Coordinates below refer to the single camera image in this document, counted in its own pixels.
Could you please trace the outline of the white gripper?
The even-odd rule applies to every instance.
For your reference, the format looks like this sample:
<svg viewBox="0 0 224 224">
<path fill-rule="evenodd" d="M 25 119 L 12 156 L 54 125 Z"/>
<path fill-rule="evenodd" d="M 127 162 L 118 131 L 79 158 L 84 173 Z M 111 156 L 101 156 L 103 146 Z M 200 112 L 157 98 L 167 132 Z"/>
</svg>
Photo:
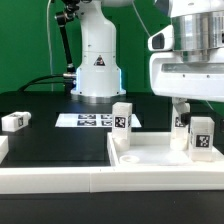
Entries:
<svg viewBox="0 0 224 224">
<path fill-rule="evenodd" d="M 152 91 L 173 97 L 183 125 L 190 122 L 187 99 L 224 102 L 224 51 L 212 51 L 206 63 L 183 63 L 174 52 L 154 53 L 149 68 Z"/>
</svg>

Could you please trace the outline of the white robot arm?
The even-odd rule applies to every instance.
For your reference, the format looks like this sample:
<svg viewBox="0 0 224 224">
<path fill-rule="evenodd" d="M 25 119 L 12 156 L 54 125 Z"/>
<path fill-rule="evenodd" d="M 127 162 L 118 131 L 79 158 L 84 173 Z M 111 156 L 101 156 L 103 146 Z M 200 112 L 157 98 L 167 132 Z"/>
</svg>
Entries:
<svg viewBox="0 0 224 224">
<path fill-rule="evenodd" d="M 105 102 L 123 95 L 116 64 L 116 28 L 103 7 L 134 0 L 81 0 L 82 63 L 76 73 L 78 99 Z M 148 39 L 150 85 L 167 96 L 179 115 L 188 99 L 224 102 L 224 0 L 154 0 L 171 24 Z"/>
</svg>

